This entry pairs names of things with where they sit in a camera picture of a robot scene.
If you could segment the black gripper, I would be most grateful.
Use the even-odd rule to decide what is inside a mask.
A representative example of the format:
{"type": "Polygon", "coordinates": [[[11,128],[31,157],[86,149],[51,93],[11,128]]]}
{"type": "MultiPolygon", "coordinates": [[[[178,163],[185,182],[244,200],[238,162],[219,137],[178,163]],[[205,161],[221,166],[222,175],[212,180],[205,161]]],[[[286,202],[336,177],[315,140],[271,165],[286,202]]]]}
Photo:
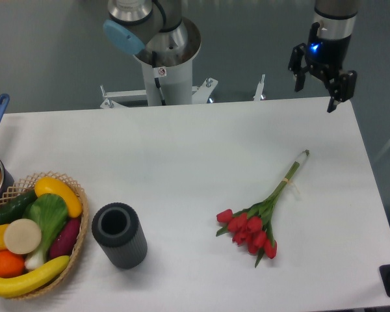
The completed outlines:
{"type": "Polygon", "coordinates": [[[295,92],[304,88],[307,72],[319,75],[317,70],[328,71],[322,73],[322,81],[330,95],[328,113],[333,112],[338,104],[354,96],[358,73],[354,70],[343,70],[351,37],[350,35],[336,40],[317,37],[314,42],[301,43],[292,49],[288,70],[295,78],[295,92]],[[302,66],[304,57],[306,65],[302,66]]]}

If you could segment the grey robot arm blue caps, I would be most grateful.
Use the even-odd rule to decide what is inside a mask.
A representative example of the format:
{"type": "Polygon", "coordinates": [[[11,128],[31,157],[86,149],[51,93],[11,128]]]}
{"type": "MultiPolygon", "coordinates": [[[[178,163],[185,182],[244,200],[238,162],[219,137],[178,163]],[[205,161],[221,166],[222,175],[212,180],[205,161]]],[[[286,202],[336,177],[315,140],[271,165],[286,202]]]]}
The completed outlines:
{"type": "MultiPolygon", "coordinates": [[[[140,63],[150,106],[208,103],[218,82],[192,85],[192,61],[201,47],[200,32],[182,15],[181,1],[109,1],[103,24],[106,38],[140,63]]],[[[328,112],[354,96],[357,73],[343,69],[359,1],[315,1],[306,43],[293,47],[288,69],[295,91],[306,76],[321,81],[330,95],[328,112]]]]}

